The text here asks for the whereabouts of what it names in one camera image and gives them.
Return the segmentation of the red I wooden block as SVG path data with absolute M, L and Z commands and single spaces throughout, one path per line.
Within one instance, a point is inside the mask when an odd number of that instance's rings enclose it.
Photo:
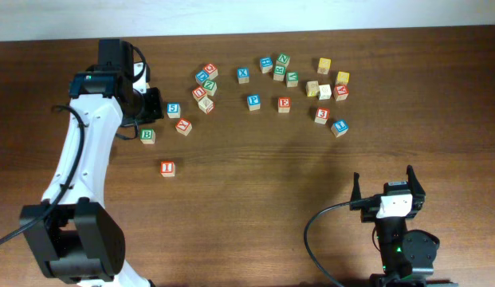
M 175 163 L 173 161 L 163 161 L 160 164 L 160 174 L 163 177 L 175 176 Z

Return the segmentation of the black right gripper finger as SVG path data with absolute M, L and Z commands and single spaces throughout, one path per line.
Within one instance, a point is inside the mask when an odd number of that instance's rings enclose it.
M 361 195 L 360 187 L 359 187 L 359 173 L 355 172 L 353 174 L 353 187 L 352 187 L 350 202 L 359 201 L 359 200 L 361 200 L 361 198 L 362 198 L 362 195 Z
M 411 190 L 411 194 L 413 196 L 425 196 L 426 192 L 423 190 L 420 182 L 418 181 L 416 174 L 414 173 L 414 169 L 411 165 L 407 166 L 407 182 L 409 189 Z

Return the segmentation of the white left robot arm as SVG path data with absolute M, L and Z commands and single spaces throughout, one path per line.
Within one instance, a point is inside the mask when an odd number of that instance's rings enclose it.
M 22 233 L 47 278 L 79 286 L 151 286 L 126 260 L 124 233 L 104 207 L 104 181 L 118 128 L 163 118 L 140 51 L 120 39 L 99 42 L 98 62 L 69 85 L 69 129 L 55 175 L 37 205 L 24 206 Z

